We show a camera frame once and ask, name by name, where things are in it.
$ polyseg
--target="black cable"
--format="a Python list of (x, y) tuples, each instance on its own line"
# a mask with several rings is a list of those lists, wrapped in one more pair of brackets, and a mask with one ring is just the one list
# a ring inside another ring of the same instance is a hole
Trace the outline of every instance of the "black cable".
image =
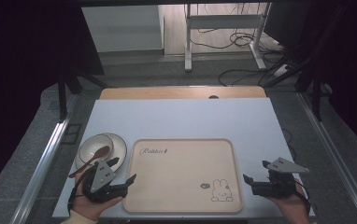
[(270, 54), (278, 54), (278, 55), (281, 55), (282, 53), (278, 53), (278, 52), (265, 52), (265, 53), (261, 54), (261, 57), (263, 57), (263, 60), (264, 60), (264, 61), (267, 61), (267, 62), (269, 62), (269, 63), (276, 63), (277, 61), (272, 61), (272, 60), (270, 60), (270, 59), (268, 59), (268, 58), (266, 57), (266, 55), (270, 55)]
[(185, 10), (185, 5), (184, 6), (184, 20), (185, 20), (185, 23), (187, 24), (187, 11)]
[(206, 8), (206, 4), (205, 4), (205, 12), (208, 14), (207, 8)]
[(237, 82), (239, 82), (239, 81), (241, 81), (241, 80), (243, 80), (244, 78), (246, 78), (246, 77), (251, 77), (251, 76), (257, 76), (257, 75), (260, 75), (261, 73), (256, 73), (256, 74), (248, 74), (248, 75), (245, 75), (245, 76), (243, 76), (242, 78), (240, 78), (240, 79), (238, 79), (238, 80), (236, 80), (236, 81), (234, 81), (232, 84), (231, 84), (231, 86), (233, 87)]
[(268, 70), (265, 71), (265, 73), (263, 74), (263, 76), (260, 78), (260, 80), (258, 81), (258, 86), (262, 86), (261, 82), (264, 80), (264, 78), (269, 75), (272, 76), (273, 74), (269, 74), (270, 71), (274, 71), (277, 68), (280, 68), (282, 65), (284, 65), (289, 59), (286, 56), (283, 56), (282, 58), (280, 58), (277, 62), (275, 62)]
[(301, 43), (291, 49), (285, 50), (284, 54), (292, 58), (296, 55), (301, 55), (310, 51), (310, 48), (313, 48), (313, 46), (311, 46), (311, 43), (319, 39), (318, 35), (324, 30), (325, 26), (327, 25), (331, 15), (330, 12), (324, 15), (323, 20), (321, 20), (321, 24), (316, 26), (315, 29), (313, 29), (313, 31), (309, 35), (307, 35), (307, 37)]
[(231, 70), (225, 71), (219, 75), (219, 83), (222, 84), (224, 87), (227, 87), (227, 85), (221, 81), (221, 78), (224, 74), (227, 74), (230, 72), (257, 72), (258, 73), (260, 71), (252, 71), (252, 70), (246, 70), (246, 69), (231, 69)]
[(206, 30), (206, 31), (201, 31), (200, 29), (198, 29), (198, 32), (201, 33), (201, 34), (205, 34), (205, 33), (213, 32), (213, 31), (216, 31), (216, 30), (219, 30), (219, 29), (211, 29), (211, 30)]
[[(245, 43), (245, 44), (238, 44), (238, 43), (237, 43), (237, 40), (239, 40), (239, 39), (246, 40), (245, 38), (248, 39), (248, 40), (247, 40), (247, 43)], [(243, 47), (249, 45), (249, 44), (250, 44), (250, 41), (253, 40), (254, 37), (251, 36), (251, 35), (248, 35), (248, 34), (246, 34), (246, 33), (235, 32), (235, 33), (233, 33), (233, 34), (230, 35), (229, 39), (231, 40), (231, 43), (234, 43), (236, 46), (243, 48)]]
[(276, 53), (284, 53), (285, 50), (282, 50), (282, 49), (269, 49), (267, 48), (264, 43), (260, 40), (260, 45), (258, 46), (258, 50), (260, 52), (276, 52)]
[(295, 149), (294, 149), (292, 146), (290, 146), (290, 142), (291, 142), (292, 139), (293, 139), (293, 135), (292, 135), (292, 133), (291, 133), (289, 130), (287, 130), (287, 129), (282, 128), (281, 130), (289, 134), (289, 139), (286, 140), (286, 142), (287, 142), (287, 147), (288, 147), (289, 150), (292, 152), (292, 157), (293, 157), (293, 160), (295, 161), (295, 160), (297, 159), (297, 152), (295, 151)]
[(224, 46), (224, 47), (215, 47), (215, 46), (210, 46), (210, 45), (207, 45), (207, 44), (195, 43), (192, 40), (191, 40), (191, 42), (193, 44), (195, 44), (195, 45), (204, 46), (204, 47), (208, 47), (208, 48), (212, 48), (212, 49), (226, 49), (226, 48), (229, 48), (229, 47), (234, 45), (234, 43), (231, 43), (231, 44), (229, 44), (227, 46)]
[(237, 7), (238, 5), (239, 5), (239, 4), (238, 4), (238, 3), (236, 3), (235, 7), (232, 9), (232, 11), (231, 11), (231, 13), (230, 13), (230, 14), (232, 14), (232, 12), (235, 10), (235, 8), (238, 8), (238, 7)]
[(83, 178), (85, 178), (85, 176), (87, 176), (90, 171), (92, 170), (91, 169), (88, 169), (86, 170), (82, 176), (79, 178), (79, 180), (77, 181), (77, 183), (75, 184), (75, 186), (73, 187), (73, 189), (71, 190), (71, 194), (70, 194), (70, 197), (68, 198), (68, 202), (67, 202), (67, 210), (68, 210), (68, 213), (70, 213), (70, 210), (73, 209), (73, 204), (74, 204), (74, 201), (75, 201), (75, 198), (79, 197), (79, 196), (83, 196), (83, 195), (79, 195), (77, 196), (77, 189), (79, 187), (79, 184), (80, 182), (82, 182)]
[(258, 12), (260, 11), (260, 4), (261, 4), (261, 3), (258, 3), (257, 13), (256, 13), (256, 14), (258, 14)]
[(297, 184), (299, 184), (301, 187), (303, 187), (304, 188), (304, 190), (305, 190), (305, 193), (306, 193), (306, 197), (303, 195), (303, 194), (301, 194), (300, 192), (298, 192), (298, 191), (295, 191), (294, 192), (294, 194), (295, 194), (295, 196), (297, 196), (299, 199), (301, 199), (301, 201), (303, 201), (303, 203), (304, 203), (304, 205), (305, 205), (305, 207), (307, 208), (307, 215), (309, 216), (309, 212), (310, 212), (310, 207), (311, 207), (311, 205), (310, 205), (310, 194), (309, 194), (309, 191), (307, 190), (307, 188), (304, 186), (304, 185), (302, 185), (301, 183), (299, 183), (299, 182), (297, 182), (297, 181), (294, 181), (295, 183), (297, 183)]

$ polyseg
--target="cable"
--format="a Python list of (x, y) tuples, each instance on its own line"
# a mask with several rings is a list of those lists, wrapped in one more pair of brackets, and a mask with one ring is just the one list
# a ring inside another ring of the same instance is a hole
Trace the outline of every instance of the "cable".
[[(247, 45), (250, 44), (250, 41), (254, 39), (254, 36), (248, 35), (248, 34), (246, 34), (246, 33), (235, 32), (235, 33), (231, 34), (229, 38), (230, 38), (230, 40), (231, 40), (231, 43), (234, 43), (236, 46), (243, 48), (243, 47), (245, 47), (245, 46), (247, 46)], [(236, 42), (238, 39), (245, 40), (245, 38), (248, 39), (248, 40), (247, 40), (247, 43), (245, 43), (245, 44), (238, 44), (238, 43)]]
[(91, 170), (92, 170), (92, 168), (86, 170), (82, 174), (82, 176), (79, 178), (79, 180), (77, 181), (77, 183), (75, 184), (73, 189), (71, 190), (71, 194), (70, 194), (70, 197), (68, 198), (68, 202), (67, 202), (68, 213), (70, 213), (70, 210), (73, 209), (73, 204), (74, 204), (75, 198), (82, 196), (82, 195), (77, 196), (77, 189), (79, 187), (80, 182), (82, 182), (83, 178), (85, 178), (85, 176), (87, 176)]
[(264, 61), (267, 61), (267, 62), (269, 62), (269, 63), (276, 63), (277, 61), (271, 61), (271, 60), (269, 60), (269, 59), (266, 58), (266, 55), (269, 55), (269, 54), (279, 54), (279, 55), (281, 55), (282, 53), (279, 53), (279, 52), (265, 52), (265, 53), (263, 53), (263, 54), (261, 55), (261, 57), (263, 57), (263, 60), (264, 60)]
[(243, 80), (245, 77), (257, 76), (257, 75), (260, 75), (260, 74), (261, 74), (261, 73), (256, 73), (256, 74), (248, 74), (248, 75), (246, 75), (246, 76), (243, 76), (242, 78), (240, 78), (240, 79), (234, 81), (234, 82), (231, 84), (231, 86), (233, 87), (237, 82)]
[(275, 62), (268, 70), (265, 71), (265, 73), (263, 74), (263, 76), (260, 78), (260, 80), (258, 81), (258, 86), (262, 86), (261, 82), (264, 80), (264, 78), (268, 75), (268, 73), (270, 71), (274, 71), (277, 68), (280, 68), (282, 65), (284, 65), (289, 59), (287, 58), (287, 56), (283, 56), (282, 58), (280, 58), (277, 62)]
[(234, 43), (231, 43), (227, 46), (224, 46), (224, 47), (215, 47), (215, 46), (210, 46), (210, 45), (207, 45), (207, 44), (201, 44), (201, 43), (195, 43), (191, 40), (191, 42), (195, 45), (199, 45), (199, 46), (205, 46), (205, 47), (208, 47), (208, 48), (212, 48), (212, 49), (226, 49), (226, 48), (229, 48), (231, 47), (232, 45), (234, 45)]
[[(196, 4), (196, 15), (199, 15), (199, 4)], [(201, 31), (200, 29), (198, 29), (198, 32), (201, 34), (205, 34), (205, 33), (209, 33), (209, 32), (216, 31), (216, 30), (218, 30), (218, 29), (211, 29), (211, 30), (206, 30), (206, 31)]]
[(205, 4), (205, 12), (208, 14), (207, 8), (206, 8), (206, 4)]
[(269, 49), (269, 48), (267, 48), (264, 45), (264, 43), (261, 41), (261, 39), (260, 39), (260, 45), (258, 46), (258, 50), (260, 52), (276, 52), (276, 53), (282, 53), (282, 54), (285, 53), (285, 50), (283, 50), (283, 49)]
[(293, 139), (293, 135), (292, 135), (292, 133), (291, 133), (289, 130), (287, 130), (287, 129), (282, 128), (281, 130), (289, 134), (289, 139), (286, 140), (286, 142), (287, 142), (287, 147), (288, 147), (289, 150), (292, 152), (292, 157), (293, 157), (293, 160), (295, 161), (295, 160), (297, 159), (297, 152), (295, 151), (295, 149), (294, 149), (292, 146), (290, 146), (290, 142), (291, 142), (292, 139)]
[(249, 70), (249, 69), (231, 69), (231, 70), (227, 70), (227, 71), (222, 72), (221, 74), (219, 74), (218, 80), (219, 80), (219, 83), (220, 83), (221, 85), (223, 85), (224, 87), (227, 87), (227, 85), (221, 81), (222, 77), (223, 77), (225, 74), (230, 73), (230, 72), (251, 72), (251, 73), (255, 73), (255, 74), (245, 75), (245, 76), (243, 76), (241, 79), (234, 81), (232, 85), (234, 85), (235, 83), (237, 83), (238, 81), (242, 80), (242, 79), (245, 78), (245, 77), (256, 76), (256, 75), (263, 74), (262, 77), (260, 78), (260, 80), (259, 80), (258, 83), (257, 83), (258, 86), (261, 86), (261, 82), (262, 82), (262, 80), (265, 78), (265, 76), (268, 75), (268, 73), (269, 73), (270, 71), (273, 71), (274, 69), (276, 69), (276, 68), (278, 68), (278, 67), (281, 67), (281, 64), (283, 64), (285, 61), (286, 61), (286, 59), (285, 59), (284, 57), (282, 57), (282, 58), (280, 58), (277, 62), (275, 62), (269, 69), (267, 69), (267, 70), (265, 70), (265, 71), (261, 71), (261, 70)]
[(301, 183), (297, 182), (297, 181), (294, 181), (295, 183), (299, 184), (301, 187), (304, 188), (305, 190), (305, 193), (306, 193), (306, 197), (301, 194), (300, 192), (298, 192), (297, 190), (294, 192), (295, 196), (297, 196), (299, 199), (301, 199), (301, 201), (303, 201), (305, 207), (307, 208), (307, 215), (309, 216), (309, 212), (310, 212), (310, 195), (309, 195), (309, 191), (307, 190), (307, 188), (302, 185)]
[(236, 3), (235, 7), (232, 9), (232, 11), (231, 11), (231, 13), (230, 13), (230, 14), (232, 14), (232, 13), (234, 12), (235, 8), (238, 8), (238, 7), (237, 7), (238, 5), (239, 5), (239, 4), (238, 4), (238, 3)]

